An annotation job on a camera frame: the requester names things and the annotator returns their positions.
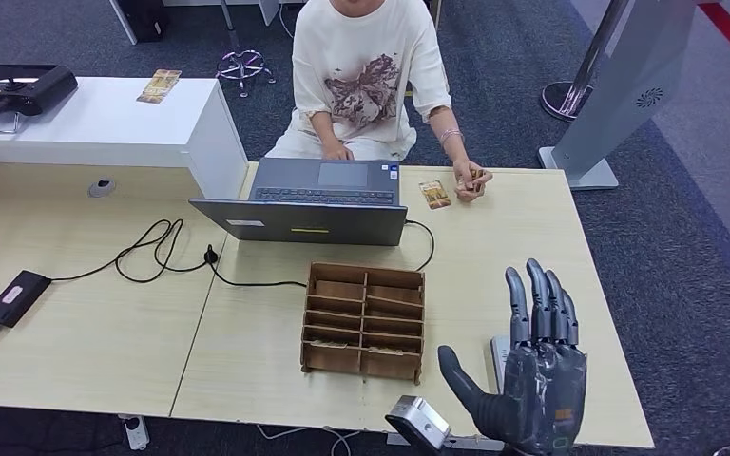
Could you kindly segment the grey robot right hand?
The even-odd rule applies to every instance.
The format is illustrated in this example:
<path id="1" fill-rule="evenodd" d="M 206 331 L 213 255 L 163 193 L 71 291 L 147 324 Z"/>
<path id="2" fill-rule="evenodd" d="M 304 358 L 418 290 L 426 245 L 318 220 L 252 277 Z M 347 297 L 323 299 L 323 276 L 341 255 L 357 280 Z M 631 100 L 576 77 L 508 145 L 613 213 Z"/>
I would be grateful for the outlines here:
<path id="1" fill-rule="evenodd" d="M 482 390 L 455 351 L 437 349 L 448 386 L 485 437 L 527 455 L 566 455 L 580 431 L 586 399 L 586 355 L 579 350 L 574 303 L 557 275 L 531 258 L 531 287 L 507 268 L 510 347 L 500 393 Z"/>

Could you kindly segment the person's left hand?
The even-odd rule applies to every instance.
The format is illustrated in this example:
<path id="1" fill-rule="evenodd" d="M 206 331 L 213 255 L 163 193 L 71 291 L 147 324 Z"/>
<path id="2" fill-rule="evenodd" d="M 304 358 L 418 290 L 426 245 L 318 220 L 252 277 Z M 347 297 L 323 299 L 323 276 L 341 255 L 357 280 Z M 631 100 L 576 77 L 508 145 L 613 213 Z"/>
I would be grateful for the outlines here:
<path id="1" fill-rule="evenodd" d="M 490 171 L 469 159 L 458 159 L 453 163 L 455 194 L 464 202 L 471 202 L 485 193 L 486 184 L 493 178 Z"/>

